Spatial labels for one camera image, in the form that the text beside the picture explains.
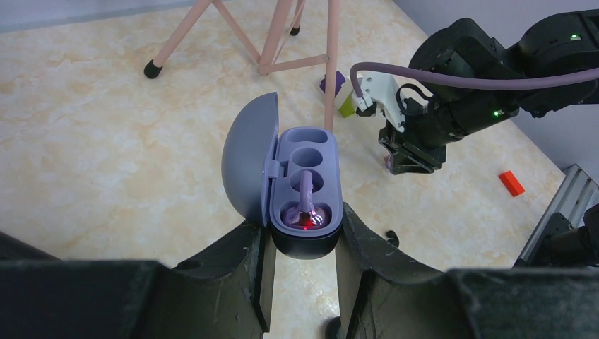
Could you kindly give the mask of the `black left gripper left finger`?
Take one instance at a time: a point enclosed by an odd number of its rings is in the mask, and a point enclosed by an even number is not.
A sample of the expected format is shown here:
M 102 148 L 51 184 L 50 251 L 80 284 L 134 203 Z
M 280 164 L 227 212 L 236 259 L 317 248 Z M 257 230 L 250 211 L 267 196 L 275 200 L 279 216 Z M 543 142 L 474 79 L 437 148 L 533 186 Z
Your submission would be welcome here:
M 157 261 L 60 260 L 1 236 L 2 338 L 262 338 L 275 249 L 243 222 L 168 268 Z

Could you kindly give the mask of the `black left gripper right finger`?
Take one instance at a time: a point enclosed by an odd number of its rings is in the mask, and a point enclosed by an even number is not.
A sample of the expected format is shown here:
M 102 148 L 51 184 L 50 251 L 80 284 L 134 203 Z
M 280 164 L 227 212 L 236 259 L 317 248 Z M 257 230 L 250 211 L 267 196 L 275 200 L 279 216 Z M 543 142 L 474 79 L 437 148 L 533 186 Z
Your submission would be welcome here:
M 337 338 L 597 338 L 598 272 L 429 267 L 343 206 Z

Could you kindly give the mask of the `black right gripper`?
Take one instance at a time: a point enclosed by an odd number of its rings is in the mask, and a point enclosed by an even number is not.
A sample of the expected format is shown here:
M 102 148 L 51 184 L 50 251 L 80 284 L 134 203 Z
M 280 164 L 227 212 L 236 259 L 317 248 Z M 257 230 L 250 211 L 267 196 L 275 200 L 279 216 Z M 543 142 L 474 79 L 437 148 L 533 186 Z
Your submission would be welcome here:
M 379 132 L 379 143 L 392 158 L 389 172 L 432 174 L 446 162 L 448 144 L 515 117 L 519 110 L 516 103 L 493 94 L 475 93 L 453 102 L 434 97 L 425 106 L 408 98 L 406 132 L 388 122 Z

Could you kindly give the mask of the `grey blue oval case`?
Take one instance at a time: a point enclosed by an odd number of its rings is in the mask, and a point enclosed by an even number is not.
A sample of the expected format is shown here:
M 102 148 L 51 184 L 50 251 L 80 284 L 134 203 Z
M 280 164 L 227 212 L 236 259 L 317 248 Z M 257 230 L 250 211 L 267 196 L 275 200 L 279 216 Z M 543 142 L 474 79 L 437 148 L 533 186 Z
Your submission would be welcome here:
M 313 175 L 313 202 L 330 217 L 317 230 L 283 224 L 282 212 L 300 198 L 300 177 Z M 221 158 L 225 193 L 245 219 L 270 228 L 280 252 L 312 260 L 329 254 L 339 238 L 343 219 L 338 145 L 325 129 L 300 126 L 279 131 L 278 94 L 249 102 L 227 133 Z

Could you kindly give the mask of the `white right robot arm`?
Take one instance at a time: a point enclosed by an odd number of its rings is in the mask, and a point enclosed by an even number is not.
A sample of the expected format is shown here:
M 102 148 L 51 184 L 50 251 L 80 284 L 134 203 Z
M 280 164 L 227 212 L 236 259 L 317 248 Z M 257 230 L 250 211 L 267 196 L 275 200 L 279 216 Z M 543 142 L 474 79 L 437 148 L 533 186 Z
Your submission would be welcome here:
M 416 51 L 410 68 L 450 76 L 527 79 L 598 67 L 598 11 L 547 17 L 509 48 L 462 18 L 431 35 Z M 450 88 L 422 83 L 415 92 L 426 100 L 398 98 L 404 132 L 386 125 L 379 142 L 388 151 L 392 174 L 431 174 L 446 160 L 448 144 L 526 111 L 540 118 L 569 105 L 598 103 L 598 82 L 527 91 Z

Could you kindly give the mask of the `black earbud left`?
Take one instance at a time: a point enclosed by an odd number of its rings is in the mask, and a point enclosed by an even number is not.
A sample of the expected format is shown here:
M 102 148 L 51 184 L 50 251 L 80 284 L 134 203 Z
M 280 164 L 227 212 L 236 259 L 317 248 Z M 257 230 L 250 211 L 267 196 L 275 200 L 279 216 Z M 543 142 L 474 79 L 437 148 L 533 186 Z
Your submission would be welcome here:
M 325 339 L 342 339 L 340 317 L 336 316 L 328 320 L 325 326 Z

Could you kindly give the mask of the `black earbud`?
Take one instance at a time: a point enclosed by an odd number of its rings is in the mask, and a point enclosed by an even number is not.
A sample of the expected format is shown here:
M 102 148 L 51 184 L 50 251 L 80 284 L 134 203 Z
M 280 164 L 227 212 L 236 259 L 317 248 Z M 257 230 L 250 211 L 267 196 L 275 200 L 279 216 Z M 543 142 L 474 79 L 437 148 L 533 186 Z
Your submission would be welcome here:
M 328 320 L 325 326 L 325 339 L 342 339 L 340 317 L 336 316 Z
M 400 240 L 398 235 L 393 231 L 393 230 L 389 230 L 385 233 L 386 237 L 387 237 L 387 242 L 391 245 L 393 245 L 394 247 L 398 248 L 399 244 L 400 244 Z

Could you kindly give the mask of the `black earbud centre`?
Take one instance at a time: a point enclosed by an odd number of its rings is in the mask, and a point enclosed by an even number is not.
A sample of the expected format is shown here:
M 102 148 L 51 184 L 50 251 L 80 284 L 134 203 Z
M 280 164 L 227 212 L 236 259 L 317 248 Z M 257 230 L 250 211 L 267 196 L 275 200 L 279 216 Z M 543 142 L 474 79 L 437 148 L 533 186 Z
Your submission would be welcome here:
M 391 245 L 393 245 L 394 247 L 398 248 L 399 244 L 400 244 L 400 240 L 398 235 L 393 231 L 393 230 L 389 230 L 385 233 L 386 237 L 387 237 L 387 242 Z

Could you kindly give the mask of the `purple white green toy block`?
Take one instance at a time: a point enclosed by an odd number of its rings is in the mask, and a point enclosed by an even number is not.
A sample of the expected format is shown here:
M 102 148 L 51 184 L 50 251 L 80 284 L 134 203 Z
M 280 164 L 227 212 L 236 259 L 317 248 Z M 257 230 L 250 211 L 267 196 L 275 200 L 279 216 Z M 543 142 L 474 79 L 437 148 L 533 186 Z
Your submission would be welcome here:
M 350 117 L 356 113 L 356 106 L 352 101 L 353 93 L 354 89 L 350 78 L 344 76 L 340 71 L 336 71 L 334 107 L 344 118 Z

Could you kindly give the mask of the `red rectangular block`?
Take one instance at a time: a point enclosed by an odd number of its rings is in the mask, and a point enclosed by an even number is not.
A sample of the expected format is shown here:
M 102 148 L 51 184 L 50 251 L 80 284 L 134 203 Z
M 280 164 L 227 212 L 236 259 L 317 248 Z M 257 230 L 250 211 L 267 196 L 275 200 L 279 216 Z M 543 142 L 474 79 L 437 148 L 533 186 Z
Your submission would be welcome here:
M 511 170 L 499 174 L 498 177 L 512 197 L 520 196 L 526 192 L 525 188 Z

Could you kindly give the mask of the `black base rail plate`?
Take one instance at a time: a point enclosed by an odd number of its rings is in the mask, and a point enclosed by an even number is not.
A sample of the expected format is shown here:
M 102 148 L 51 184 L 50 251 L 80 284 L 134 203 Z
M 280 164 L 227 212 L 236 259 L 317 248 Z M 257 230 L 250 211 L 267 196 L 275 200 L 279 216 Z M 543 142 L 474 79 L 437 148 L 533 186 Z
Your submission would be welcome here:
M 561 213 L 553 213 L 527 258 L 518 258 L 515 267 L 598 267 L 598 205 L 583 215 L 575 228 Z

